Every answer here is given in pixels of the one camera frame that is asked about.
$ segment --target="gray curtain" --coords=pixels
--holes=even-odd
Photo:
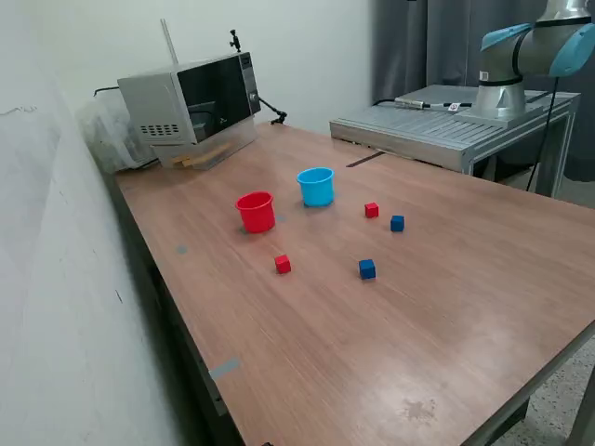
[[[478,84],[481,41],[487,33],[535,21],[547,0],[374,0],[374,99],[400,96],[426,85]],[[561,91],[581,93],[565,175],[595,180],[595,56]],[[525,87],[550,90],[553,80],[527,76]],[[502,154],[507,163],[531,163],[538,138]]]

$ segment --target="blue cup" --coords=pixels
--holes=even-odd
[[[327,167],[304,170],[297,176],[304,204],[311,207],[328,206],[335,200],[333,177],[335,172]]]

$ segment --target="microwave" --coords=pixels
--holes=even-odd
[[[172,65],[118,85],[140,141],[153,148],[201,144],[260,111],[249,52]]]

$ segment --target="metal table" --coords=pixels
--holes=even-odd
[[[430,103],[473,102],[476,94],[475,87],[431,85],[403,98]],[[409,110],[385,103],[331,121],[331,136],[472,175],[479,161],[543,129],[551,102],[551,95],[538,98],[543,94],[526,92],[527,101],[536,98],[534,104],[542,106],[542,112],[509,129],[459,122],[449,111]],[[578,93],[556,95],[537,193],[555,197],[558,192],[579,99]]]

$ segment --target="table leg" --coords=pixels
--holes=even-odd
[[[473,163],[469,163],[466,167],[463,168],[462,173],[464,175],[473,175]]]
[[[593,446],[595,443],[595,367],[566,446]]]
[[[527,411],[529,410],[529,400],[525,401],[524,404],[517,409],[508,420],[506,420],[502,426],[496,429],[496,432],[492,434],[492,438],[488,440],[485,446],[490,446],[491,444],[497,442],[500,437],[506,434],[509,430],[516,426],[517,423],[524,420],[527,416]]]
[[[549,126],[548,139],[541,153],[541,163],[537,171],[535,193],[555,197],[560,187],[563,168],[572,134],[574,116],[568,115]]]

